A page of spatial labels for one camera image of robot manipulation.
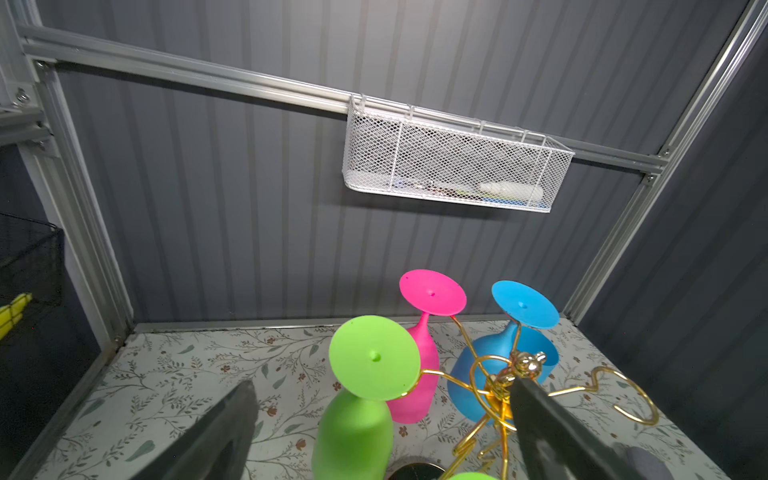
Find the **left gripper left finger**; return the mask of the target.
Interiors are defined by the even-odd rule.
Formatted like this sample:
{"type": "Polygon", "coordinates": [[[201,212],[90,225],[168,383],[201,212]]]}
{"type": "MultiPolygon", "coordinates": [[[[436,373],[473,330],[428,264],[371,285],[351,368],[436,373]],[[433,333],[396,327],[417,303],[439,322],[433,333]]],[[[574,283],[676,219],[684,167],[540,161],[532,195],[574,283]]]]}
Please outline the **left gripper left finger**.
{"type": "Polygon", "coordinates": [[[254,384],[240,382],[136,479],[239,479],[259,413],[254,384]]]}

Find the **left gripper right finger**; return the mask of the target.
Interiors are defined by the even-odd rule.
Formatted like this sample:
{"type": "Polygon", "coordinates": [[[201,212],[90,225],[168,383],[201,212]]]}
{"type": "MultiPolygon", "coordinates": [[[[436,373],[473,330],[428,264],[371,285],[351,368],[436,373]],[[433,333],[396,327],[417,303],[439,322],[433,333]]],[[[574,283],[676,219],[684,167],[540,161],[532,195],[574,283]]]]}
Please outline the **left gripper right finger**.
{"type": "Polygon", "coordinates": [[[603,444],[537,382],[509,387],[514,425],[530,479],[639,479],[641,475],[603,444]]]}

